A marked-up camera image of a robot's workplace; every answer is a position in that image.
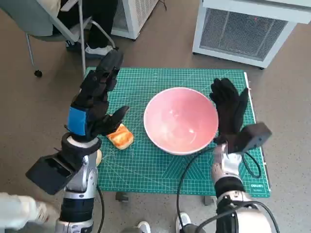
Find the vent grille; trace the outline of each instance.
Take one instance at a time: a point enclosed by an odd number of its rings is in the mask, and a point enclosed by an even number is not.
[[[145,23],[157,1],[158,0],[135,0],[139,27]]]
[[[263,61],[287,21],[207,8],[200,48]]]
[[[125,11],[124,11],[122,0],[118,0],[118,7],[117,7],[116,15],[113,19],[113,28],[128,32],[128,27],[127,27]]]

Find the person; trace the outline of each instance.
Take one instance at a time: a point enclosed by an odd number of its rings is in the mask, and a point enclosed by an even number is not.
[[[67,27],[71,28],[79,23],[78,4],[75,4],[68,12],[60,11],[68,0],[38,0],[42,3],[51,14]],[[111,35],[113,19],[116,14],[118,0],[84,0],[83,1],[83,17],[92,17],[108,34]],[[60,33],[54,26],[53,34]],[[89,38],[87,41],[86,57],[106,56],[112,50],[111,45],[108,45],[108,39],[95,26],[91,27]]]
[[[52,205],[29,196],[0,193],[0,206],[0,233],[4,229],[19,230],[27,222],[52,228],[59,218],[58,211]]]
[[[194,233],[197,226],[191,224],[191,220],[189,215],[182,212],[180,213],[181,219],[183,221],[184,228],[186,230],[185,233]],[[148,222],[140,222],[135,227],[125,228],[121,233],[151,233],[151,228]],[[179,221],[179,218],[176,219],[176,233],[184,233],[182,231],[182,227]]]

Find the cutting mat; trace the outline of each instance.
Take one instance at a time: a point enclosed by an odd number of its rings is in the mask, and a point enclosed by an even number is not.
[[[171,87],[188,87],[208,97],[210,85],[215,78],[229,78],[241,92],[247,84],[242,70],[217,69],[170,69],[170,68],[122,68],[118,83],[109,93],[109,113],[119,107],[129,105],[130,111],[124,119],[126,127],[133,132],[135,141],[126,150],[118,150],[106,138],[101,137],[103,160],[99,165],[98,184],[101,190],[177,193],[181,174],[192,156],[174,156],[157,148],[148,138],[143,126],[143,114],[150,99],[160,91]],[[244,124],[253,124],[254,112],[249,102],[244,116]],[[252,178],[243,164],[240,174],[243,184],[253,197],[269,197],[270,187],[264,156],[261,149],[251,154],[260,163],[263,171],[260,179]],[[257,167],[248,159],[251,169]],[[186,175],[182,194],[214,196],[210,175],[212,154],[202,154]]]

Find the black glove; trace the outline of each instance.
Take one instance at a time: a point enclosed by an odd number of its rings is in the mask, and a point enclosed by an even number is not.
[[[219,119],[219,135],[215,142],[221,144],[231,141],[240,132],[247,107],[248,88],[245,88],[239,95],[232,82],[224,78],[215,79],[211,89],[212,93],[209,97],[216,104]]]
[[[75,140],[90,141],[99,134],[113,133],[120,126],[129,107],[121,107],[112,116],[107,114],[107,110],[108,92],[117,83],[122,60],[121,52],[111,51],[82,82],[80,93],[74,98],[69,111],[68,130]]]

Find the toast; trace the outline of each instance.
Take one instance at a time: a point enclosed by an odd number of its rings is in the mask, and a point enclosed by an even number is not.
[[[107,135],[107,138],[120,150],[128,148],[134,142],[133,134],[123,124],[120,124],[117,131]]]

